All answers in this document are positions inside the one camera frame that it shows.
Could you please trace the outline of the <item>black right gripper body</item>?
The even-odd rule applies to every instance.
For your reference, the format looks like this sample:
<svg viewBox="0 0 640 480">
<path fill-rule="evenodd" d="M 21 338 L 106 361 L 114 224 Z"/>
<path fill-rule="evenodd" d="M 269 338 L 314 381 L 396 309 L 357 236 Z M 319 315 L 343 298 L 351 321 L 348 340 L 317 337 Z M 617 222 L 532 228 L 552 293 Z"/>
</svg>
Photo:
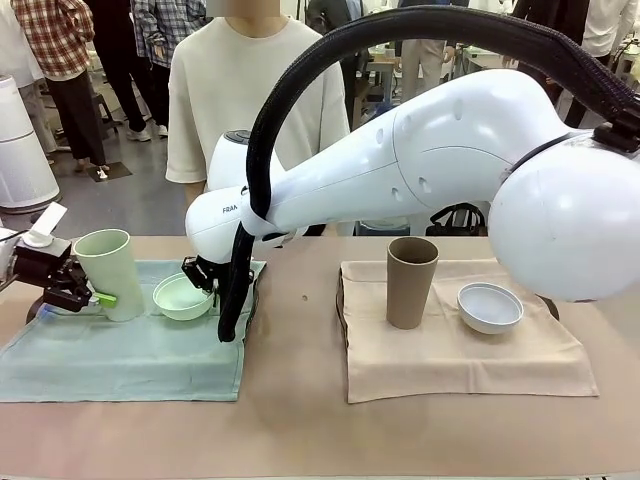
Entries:
<svg viewBox="0 0 640 480">
<path fill-rule="evenodd" d="M 195 256 L 185 257 L 181 270 L 190 282 L 192 280 L 207 282 L 210 285 L 210 291 L 212 291 L 213 280 L 216 278 L 219 279 L 221 266 L 200 256 Z"/>
</svg>

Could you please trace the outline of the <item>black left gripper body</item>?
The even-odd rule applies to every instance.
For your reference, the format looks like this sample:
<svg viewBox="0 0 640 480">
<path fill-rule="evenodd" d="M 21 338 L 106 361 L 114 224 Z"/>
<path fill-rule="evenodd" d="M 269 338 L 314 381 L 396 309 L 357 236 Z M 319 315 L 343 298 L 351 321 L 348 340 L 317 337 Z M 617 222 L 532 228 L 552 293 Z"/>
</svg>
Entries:
<svg viewBox="0 0 640 480">
<path fill-rule="evenodd" d="M 72 242 L 54 238 L 46 247 L 32 247 L 19 240 L 14 248 L 13 274 L 22 283 L 50 286 L 54 274 L 71 253 Z"/>
</svg>

